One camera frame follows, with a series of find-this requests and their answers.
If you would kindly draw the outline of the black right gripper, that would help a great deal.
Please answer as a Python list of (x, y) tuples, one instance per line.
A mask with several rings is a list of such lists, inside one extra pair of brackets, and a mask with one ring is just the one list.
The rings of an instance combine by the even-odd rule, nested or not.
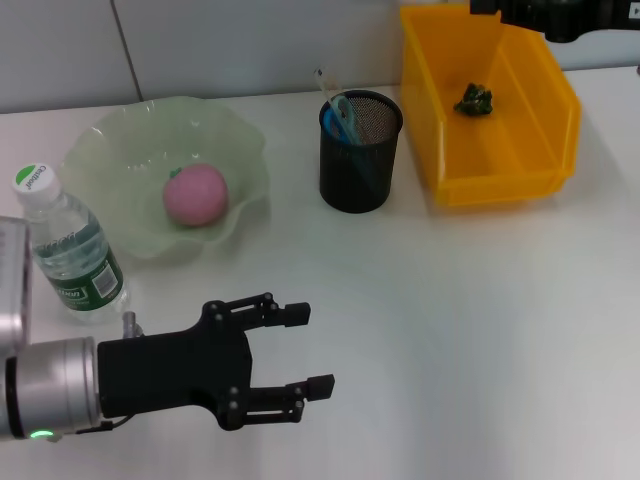
[(600, 30), (639, 29), (639, 2), (630, 0), (470, 0), (473, 15), (495, 15), (503, 23), (543, 33), (554, 43), (570, 43)]

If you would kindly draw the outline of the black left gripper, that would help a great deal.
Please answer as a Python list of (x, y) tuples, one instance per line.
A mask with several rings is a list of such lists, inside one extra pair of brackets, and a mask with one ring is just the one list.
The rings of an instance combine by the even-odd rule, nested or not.
[(305, 326), (310, 315), (308, 303), (281, 307), (266, 292), (226, 304), (208, 302), (198, 322), (183, 331), (101, 342), (101, 412), (114, 418), (198, 406), (226, 431), (299, 423), (307, 402), (332, 396), (334, 375), (250, 390), (252, 357), (244, 331)]

